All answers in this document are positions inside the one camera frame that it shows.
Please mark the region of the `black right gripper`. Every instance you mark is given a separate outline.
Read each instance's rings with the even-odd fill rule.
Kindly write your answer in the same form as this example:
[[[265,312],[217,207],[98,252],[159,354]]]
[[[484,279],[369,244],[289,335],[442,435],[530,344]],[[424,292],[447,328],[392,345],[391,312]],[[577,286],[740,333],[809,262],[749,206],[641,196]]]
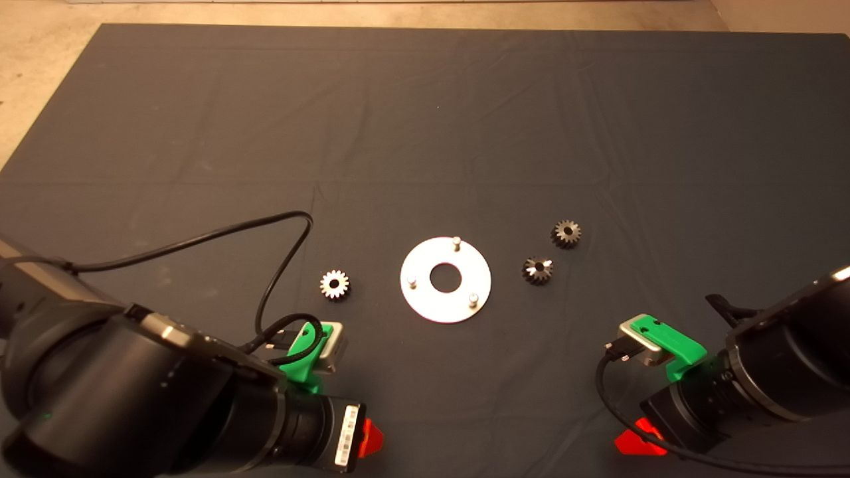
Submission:
[[[636,421],[642,432],[658,436],[695,453],[707,453],[740,432],[746,421],[746,400],[734,376],[723,364],[701,364],[681,379],[640,403],[646,418]],[[614,447],[626,456],[665,456],[668,451],[625,430]]]

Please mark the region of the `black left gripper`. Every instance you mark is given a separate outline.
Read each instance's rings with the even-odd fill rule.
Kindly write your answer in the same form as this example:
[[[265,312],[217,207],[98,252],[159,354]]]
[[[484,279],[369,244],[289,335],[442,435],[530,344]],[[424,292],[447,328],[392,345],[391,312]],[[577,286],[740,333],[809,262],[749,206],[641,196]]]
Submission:
[[[383,450],[384,433],[365,419],[363,402],[289,388],[283,404],[283,465],[350,474],[359,459]]]

